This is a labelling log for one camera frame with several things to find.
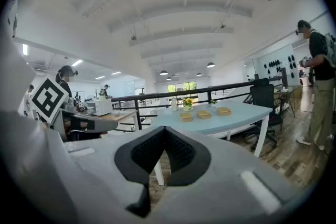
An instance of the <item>white tabletop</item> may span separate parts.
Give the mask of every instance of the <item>white tabletop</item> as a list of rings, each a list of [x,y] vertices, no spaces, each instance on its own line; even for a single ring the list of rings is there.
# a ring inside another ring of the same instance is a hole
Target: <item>white tabletop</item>
[[[227,107],[232,113],[229,116],[219,116],[217,107]],[[202,120],[196,115],[197,110],[208,110],[212,117],[207,120]],[[183,108],[178,111],[172,111],[171,108],[158,111],[158,116],[153,119],[151,126],[171,126],[174,128],[194,131],[199,133],[216,133],[232,130],[247,124],[254,123],[265,118],[272,111],[270,108],[245,104],[241,102],[223,100],[216,105],[196,105],[193,106],[192,122],[182,122],[180,113],[184,112]]]

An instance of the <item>printer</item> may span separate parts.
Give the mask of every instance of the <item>printer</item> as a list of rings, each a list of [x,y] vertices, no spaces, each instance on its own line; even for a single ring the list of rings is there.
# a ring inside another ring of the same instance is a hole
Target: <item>printer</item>
[[[92,115],[103,116],[112,112],[111,99],[87,101],[86,104]]]

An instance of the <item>light blue table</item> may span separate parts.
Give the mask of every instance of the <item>light blue table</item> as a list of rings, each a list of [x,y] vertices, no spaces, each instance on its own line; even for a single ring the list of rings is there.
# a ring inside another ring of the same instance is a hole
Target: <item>light blue table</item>
[[[219,116],[217,114],[217,107],[225,106],[231,109],[230,116]],[[202,120],[196,115],[197,110],[208,110],[211,112],[211,119]],[[184,112],[182,108],[177,111],[171,109],[158,110],[158,116],[153,120],[151,126],[171,126],[175,129],[184,129],[203,134],[214,134],[233,130],[257,121],[262,120],[261,132],[258,144],[255,150],[255,156],[259,156],[262,145],[265,141],[270,108],[257,106],[252,104],[245,104],[241,102],[223,100],[216,105],[204,104],[193,106],[192,122],[182,122],[180,113]]]

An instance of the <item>black t-shirt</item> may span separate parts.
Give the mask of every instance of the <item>black t-shirt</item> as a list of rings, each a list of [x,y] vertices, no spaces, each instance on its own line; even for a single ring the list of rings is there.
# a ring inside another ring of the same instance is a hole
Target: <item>black t-shirt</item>
[[[323,48],[324,39],[325,36],[318,32],[313,32],[310,34],[309,50],[312,58],[320,54],[327,55],[327,52]],[[323,64],[314,67],[314,72],[316,80],[328,80],[335,77],[335,70],[330,66],[326,58],[324,59]]]
[[[72,94],[71,94],[71,90],[70,90],[70,87],[68,85],[68,83],[64,80],[61,80],[59,83],[58,83],[63,89],[65,89],[68,94],[69,94],[69,97],[72,97]]]

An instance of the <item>white table leg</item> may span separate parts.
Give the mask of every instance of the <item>white table leg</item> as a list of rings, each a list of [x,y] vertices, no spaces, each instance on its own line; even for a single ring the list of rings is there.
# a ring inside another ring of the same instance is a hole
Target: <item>white table leg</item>
[[[261,125],[259,140],[258,140],[258,144],[257,144],[257,147],[256,147],[256,151],[254,151],[254,155],[257,156],[257,157],[259,157],[262,146],[263,146],[264,141],[265,141],[267,126],[268,126],[268,119],[269,119],[269,115],[267,115],[265,118],[262,119],[263,123]]]
[[[226,133],[226,140],[230,141],[230,138],[231,138],[231,131],[227,131],[227,133]]]
[[[133,121],[134,121],[135,130],[138,131],[139,130],[139,125],[138,125],[138,120],[137,120],[136,115],[133,116]]]
[[[158,162],[156,163],[154,167],[154,171],[155,171],[156,178],[158,179],[157,182],[159,183],[160,186],[164,186],[164,180],[163,180],[160,160],[158,160]]]

